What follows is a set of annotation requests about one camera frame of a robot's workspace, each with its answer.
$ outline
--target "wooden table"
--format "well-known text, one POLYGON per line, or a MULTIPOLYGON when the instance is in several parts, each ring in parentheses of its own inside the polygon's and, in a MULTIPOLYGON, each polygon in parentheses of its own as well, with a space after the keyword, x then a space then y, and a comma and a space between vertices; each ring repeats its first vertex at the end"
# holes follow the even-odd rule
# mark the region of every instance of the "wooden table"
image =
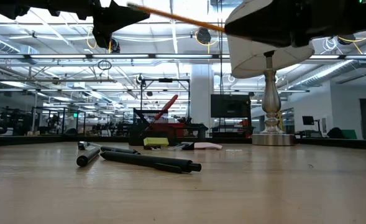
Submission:
POLYGON ((231 144, 143 153, 203 170, 100 157, 80 169, 72 142, 0 147, 0 223, 366 223, 365 150, 231 144))

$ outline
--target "computer monitor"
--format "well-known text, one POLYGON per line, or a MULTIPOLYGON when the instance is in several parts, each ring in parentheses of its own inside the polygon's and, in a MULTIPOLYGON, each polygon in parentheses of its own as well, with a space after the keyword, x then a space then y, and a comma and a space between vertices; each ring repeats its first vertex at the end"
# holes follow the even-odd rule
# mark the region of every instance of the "computer monitor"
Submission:
POLYGON ((212 118, 248 118, 249 95, 211 95, 212 118))
POLYGON ((314 125, 314 117, 313 116, 303 116, 303 124, 304 125, 314 125))

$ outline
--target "orange stick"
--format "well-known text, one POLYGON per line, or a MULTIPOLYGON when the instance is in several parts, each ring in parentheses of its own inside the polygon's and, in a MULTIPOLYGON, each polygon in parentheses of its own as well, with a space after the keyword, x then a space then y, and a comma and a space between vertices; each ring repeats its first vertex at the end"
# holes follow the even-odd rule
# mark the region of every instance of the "orange stick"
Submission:
POLYGON ((177 21, 186 22, 188 24, 193 24, 193 25, 204 27, 204 28, 207 28, 207 29, 211 29, 211 30, 215 30, 215 31, 219 31, 219 32, 225 32, 223 27, 218 27, 218 26, 215 26, 215 25, 212 25, 212 24, 208 24, 207 22, 201 22, 201 21, 196 21, 196 20, 193 20, 193 19, 185 18, 185 17, 182 17, 182 16, 176 16, 176 15, 173 15, 173 14, 170 14, 170 13, 167 13, 167 12, 162 12, 162 11, 159 11, 159 10, 156 10, 156 9, 151 9, 151 8, 145 7, 145 6, 139 6, 139 5, 136 5, 136 4, 133 4, 133 3, 128 3, 127 6, 139 9, 141 11, 144 11, 144 12, 147 12, 147 13, 150 13, 150 14, 152 13, 152 14, 156 14, 158 16, 163 16, 163 17, 166 17, 166 18, 169 18, 169 19, 175 19, 177 21))

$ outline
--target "white lamp shade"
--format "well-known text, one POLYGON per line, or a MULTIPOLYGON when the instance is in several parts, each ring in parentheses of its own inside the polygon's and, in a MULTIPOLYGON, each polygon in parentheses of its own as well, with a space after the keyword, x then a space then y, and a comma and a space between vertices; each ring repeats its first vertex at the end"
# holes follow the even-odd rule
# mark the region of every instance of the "white lamp shade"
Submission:
MULTIPOLYGON (((272 0, 246 0, 233 10, 226 24, 246 16, 269 5, 272 0)), ((252 78, 263 75, 266 68, 265 52, 275 51, 273 69, 279 70, 300 63, 312 56, 311 46, 294 48, 292 46, 278 48, 235 36, 228 36, 228 46, 231 58, 232 76, 236 78, 252 78)))

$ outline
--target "white pillar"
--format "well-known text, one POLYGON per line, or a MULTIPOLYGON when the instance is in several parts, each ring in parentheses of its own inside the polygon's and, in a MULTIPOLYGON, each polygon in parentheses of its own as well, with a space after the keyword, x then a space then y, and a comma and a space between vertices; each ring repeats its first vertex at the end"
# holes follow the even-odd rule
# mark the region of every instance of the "white pillar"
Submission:
POLYGON ((193 123, 202 123, 209 130, 213 126, 213 121, 210 117, 210 95, 214 91, 213 77, 214 73, 210 65, 191 66, 190 116, 193 119, 193 123))

